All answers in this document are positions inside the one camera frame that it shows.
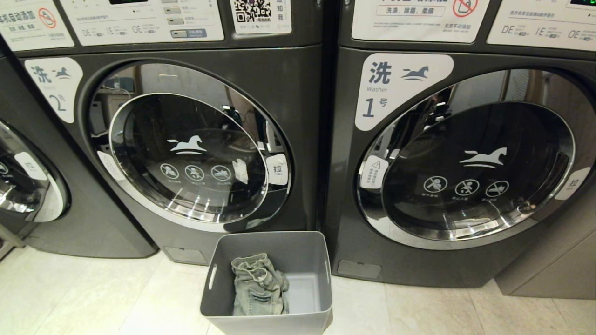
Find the washer door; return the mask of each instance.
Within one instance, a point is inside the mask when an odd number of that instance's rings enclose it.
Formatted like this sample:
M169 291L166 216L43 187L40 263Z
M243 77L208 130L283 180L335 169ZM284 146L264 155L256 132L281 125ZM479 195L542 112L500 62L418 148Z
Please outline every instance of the washer door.
M259 106L212 76L132 64L101 84L90 111L91 137L112 176L167 220L243 231L274 216L288 196L281 132Z
M572 172L581 169L571 187L583 182L596 157L590 129L591 100L560 75L518 69L476 76L381 133L361 163L358 200L368 222L402 244L448 250L494 243L536 224L539 211L556 210L564 201L554 197Z
M0 209L48 222L68 209L66 183L38 150L0 121Z

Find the washing machine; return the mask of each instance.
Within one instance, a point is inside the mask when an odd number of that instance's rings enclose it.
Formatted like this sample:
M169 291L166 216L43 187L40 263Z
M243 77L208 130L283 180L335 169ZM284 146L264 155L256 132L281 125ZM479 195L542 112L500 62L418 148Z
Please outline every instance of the washing machine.
M346 1L325 233L335 275L479 287L596 159L596 4Z
M134 217L57 130L20 67L14 57L0 58L0 230L22 238L17 246L65 255L155 253Z
M8 42L172 260L315 227L321 1L30 3L41 31Z

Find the prohibition symbol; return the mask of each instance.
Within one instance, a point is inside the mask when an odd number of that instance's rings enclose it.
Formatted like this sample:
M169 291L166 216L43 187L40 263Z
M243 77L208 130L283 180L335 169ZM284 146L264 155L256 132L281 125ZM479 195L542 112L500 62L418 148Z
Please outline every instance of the prohibition symbol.
M43 23L44 26L50 29L56 28L56 18L48 9L40 8L38 11L38 15L39 19L41 20L41 23Z
M466 17L476 10L480 0L454 0L453 14L457 17Z

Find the plastic bin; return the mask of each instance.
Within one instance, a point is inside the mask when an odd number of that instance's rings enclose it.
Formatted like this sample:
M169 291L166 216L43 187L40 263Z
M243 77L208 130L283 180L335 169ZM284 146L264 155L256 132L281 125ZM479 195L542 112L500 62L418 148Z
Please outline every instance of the plastic bin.
M267 253L290 282L289 314L233 317L236 257ZM250 232L221 237L209 265L201 314L226 335L321 335L333 320L331 269L318 231Z

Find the light blue jeans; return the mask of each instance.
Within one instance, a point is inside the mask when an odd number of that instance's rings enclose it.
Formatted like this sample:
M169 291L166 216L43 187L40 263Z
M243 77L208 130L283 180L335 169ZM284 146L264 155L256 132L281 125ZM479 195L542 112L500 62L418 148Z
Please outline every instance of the light blue jeans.
M283 295L288 280L274 269L266 253L234 259L232 271L236 274L233 316L288 314Z

